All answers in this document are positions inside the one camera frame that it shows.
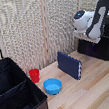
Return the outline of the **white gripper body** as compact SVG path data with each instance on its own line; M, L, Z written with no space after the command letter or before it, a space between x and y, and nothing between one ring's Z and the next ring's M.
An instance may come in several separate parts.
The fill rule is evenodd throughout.
M80 33L75 33L75 32L73 32L73 35L76 37L76 38L79 38L79 39L81 39L81 40L87 40L88 42L92 42L92 43L94 43L94 44L96 44L96 43L98 43L99 41L100 41L100 39L101 38L95 38L95 39L91 39L91 38L88 38L87 36L86 36L86 34L80 34Z

